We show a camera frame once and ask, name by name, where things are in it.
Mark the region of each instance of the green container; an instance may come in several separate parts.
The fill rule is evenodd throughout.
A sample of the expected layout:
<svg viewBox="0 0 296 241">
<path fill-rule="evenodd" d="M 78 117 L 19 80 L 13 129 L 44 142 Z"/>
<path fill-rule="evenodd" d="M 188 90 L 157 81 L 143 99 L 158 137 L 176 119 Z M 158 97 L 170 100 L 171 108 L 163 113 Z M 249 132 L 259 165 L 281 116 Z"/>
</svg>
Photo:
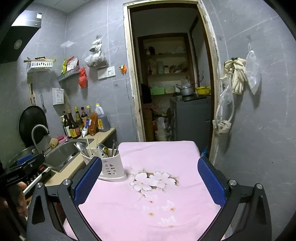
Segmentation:
<svg viewBox="0 0 296 241">
<path fill-rule="evenodd" d="M 163 87 L 150 89 L 151 95 L 163 95 L 164 93 L 165 93 L 165 89 Z"/>
</svg>

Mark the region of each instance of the screw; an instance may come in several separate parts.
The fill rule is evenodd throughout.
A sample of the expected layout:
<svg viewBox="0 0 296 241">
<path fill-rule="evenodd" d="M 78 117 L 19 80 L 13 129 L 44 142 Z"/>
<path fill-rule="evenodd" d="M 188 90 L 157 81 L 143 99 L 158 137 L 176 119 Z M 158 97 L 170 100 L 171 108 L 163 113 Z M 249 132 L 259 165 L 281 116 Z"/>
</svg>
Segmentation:
<svg viewBox="0 0 296 241">
<path fill-rule="evenodd" d="M 258 189 L 262 189 L 262 188 L 263 188 L 263 186 L 262 186 L 260 183 L 257 183 L 256 187 L 257 187 Z"/>
<path fill-rule="evenodd" d="M 43 186 L 43 183 L 37 183 L 36 187 L 41 188 Z"/>
<path fill-rule="evenodd" d="M 64 184 L 64 185 L 69 185 L 69 184 L 70 184 L 70 182 L 71 182 L 71 180 L 70 180 L 70 179 L 65 179 L 65 180 L 63 181 L 63 184 Z"/>
<path fill-rule="evenodd" d="M 236 182 L 236 180 L 231 179 L 231 180 L 229 180 L 229 184 L 231 186 L 235 186 L 237 184 L 237 182 Z"/>
</svg>

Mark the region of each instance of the faucet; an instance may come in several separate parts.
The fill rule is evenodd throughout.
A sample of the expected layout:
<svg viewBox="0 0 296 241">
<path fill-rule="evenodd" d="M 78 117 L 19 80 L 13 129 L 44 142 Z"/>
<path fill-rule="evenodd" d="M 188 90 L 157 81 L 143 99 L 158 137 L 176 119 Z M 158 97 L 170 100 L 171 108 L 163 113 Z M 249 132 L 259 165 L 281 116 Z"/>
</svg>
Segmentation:
<svg viewBox="0 0 296 241">
<path fill-rule="evenodd" d="M 37 154 L 40 154 L 40 151 L 38 150 L 38 147 L 37 147 L 36 141 L 35 141 L 35 139 L 34 139 L 34 131 L 36 130 L 37 127 L 42 127 L 42 128 L 44 128 L 48 134 L 49 134 L 49 130 L 48 130 L 48 128 L 47 128 L 46 126 L 44 126 L 44 125 L 36 125 L 36 126 L 34 126 L 34 128 L 33 128 L 33 130 L 32 130 L 32 140 L 33 140 L 33 143 L 34 143 L 34 145 L 35 145 L 35 147 L 36 147 Z"/>
</svg>

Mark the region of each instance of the pink tablecloth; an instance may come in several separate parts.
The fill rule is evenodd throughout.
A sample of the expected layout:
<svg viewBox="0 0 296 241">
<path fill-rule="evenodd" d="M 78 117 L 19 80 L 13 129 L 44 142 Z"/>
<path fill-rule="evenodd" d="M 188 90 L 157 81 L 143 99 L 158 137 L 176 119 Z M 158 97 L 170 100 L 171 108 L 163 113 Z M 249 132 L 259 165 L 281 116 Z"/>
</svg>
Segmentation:
<svg viewBox="0 0 296 241">
<path fill-rule="evenodd" d="M 124 142 L 128 179 L 97 180 L 84 217 L 103 241 L 196 241 L 218 213 L 198 171 L 194 142 Z M 69 223 L 64 224 L 75 238 Z"/>
</svg>

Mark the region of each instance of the black pan lid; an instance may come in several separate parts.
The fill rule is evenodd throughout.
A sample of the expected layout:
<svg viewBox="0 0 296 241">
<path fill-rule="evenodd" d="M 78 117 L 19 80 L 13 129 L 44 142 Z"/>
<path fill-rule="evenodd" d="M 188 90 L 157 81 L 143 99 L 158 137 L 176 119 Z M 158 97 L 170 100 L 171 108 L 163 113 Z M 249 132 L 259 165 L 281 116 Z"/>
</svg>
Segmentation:
<svg viewBox="0 0 296 241">
<path fill-rule="evenodd" d="M 45 113 L 39 106 L 29 106 L 22 112 L 19 120 L 19 133 L 26 147 L 34 145 L 32 140 L 32 130 L 39 124 L 48 128 Z M 34 131 L 36 144 L 38 144 L 45 135 L 47 135 L 47 133 L 44 128 L 36 128 Z"/>
</svg>

